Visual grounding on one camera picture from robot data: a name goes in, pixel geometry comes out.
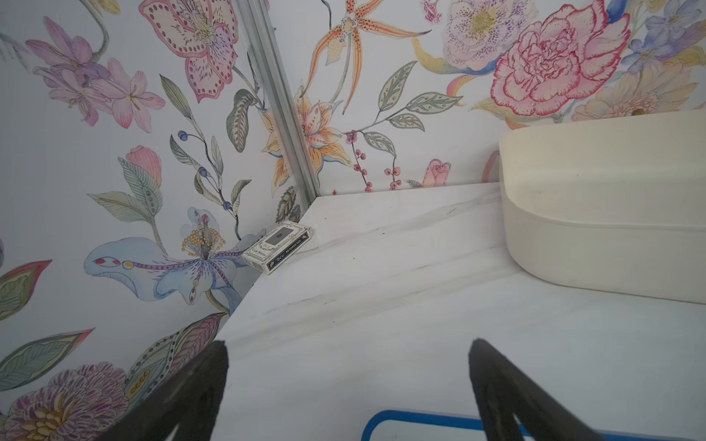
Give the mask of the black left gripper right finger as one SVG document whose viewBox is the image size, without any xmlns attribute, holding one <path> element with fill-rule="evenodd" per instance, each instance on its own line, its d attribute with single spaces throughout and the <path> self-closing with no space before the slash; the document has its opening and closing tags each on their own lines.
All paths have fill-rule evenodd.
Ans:
<svg viewBox="0 0 706 441">
<path fill-rule="evenodd" d="M 469 375 L 488 440 L 601 440 L 508 358 L 483 339 L 473 341 Z"/>
</svg>

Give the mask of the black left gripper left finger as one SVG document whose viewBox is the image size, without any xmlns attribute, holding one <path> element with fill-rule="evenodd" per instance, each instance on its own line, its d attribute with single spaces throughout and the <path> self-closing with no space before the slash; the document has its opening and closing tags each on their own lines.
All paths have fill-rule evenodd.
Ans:
<svg viewBox="0 0 706 441">
<path fill-rule="evenodd" d="M 209 440 L 224 398 L 228 368 L 225 343 L 210 343 L 99 439 Z"/>
</svg>

